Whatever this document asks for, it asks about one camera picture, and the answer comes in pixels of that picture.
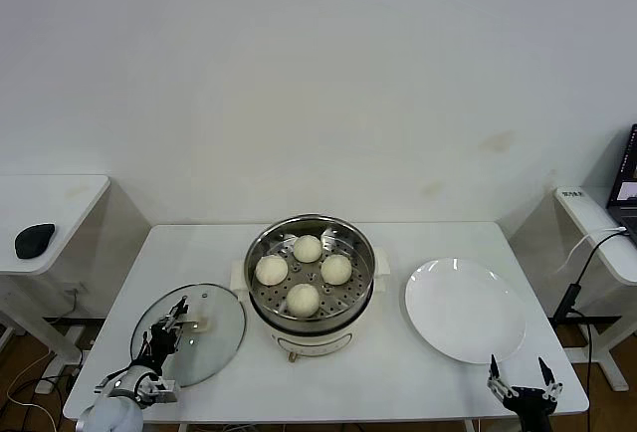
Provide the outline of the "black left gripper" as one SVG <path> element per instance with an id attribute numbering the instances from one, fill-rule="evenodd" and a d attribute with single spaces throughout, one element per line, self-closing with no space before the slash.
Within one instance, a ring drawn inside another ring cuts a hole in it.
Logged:
<path id="1" fill-rule="evenodd" d="M 163 319 L 143 334 L 140 351 L 142 365 L 161 368 L 167 357 L 177 351 L 180 338 L 193 333 L 193 321 L 180 320 L 187 312 L 187 296 L 183 296 Z"/>

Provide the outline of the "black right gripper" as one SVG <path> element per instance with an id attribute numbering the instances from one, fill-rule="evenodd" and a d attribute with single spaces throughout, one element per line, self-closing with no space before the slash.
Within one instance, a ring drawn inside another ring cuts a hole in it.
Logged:
<path id="1" fill-rule="evenodd" d="M 487 386 L 495 397 L 504 397 L 503 406 L 514 412 L 523 432 L 551 432 L 549 416 L 556 409 L 556 399 L 562 391 L 551 368 L 540 357 L 538 364 L 545 389 L 511 387 L 501 377 L 495 356 L 491 355 Z"/>

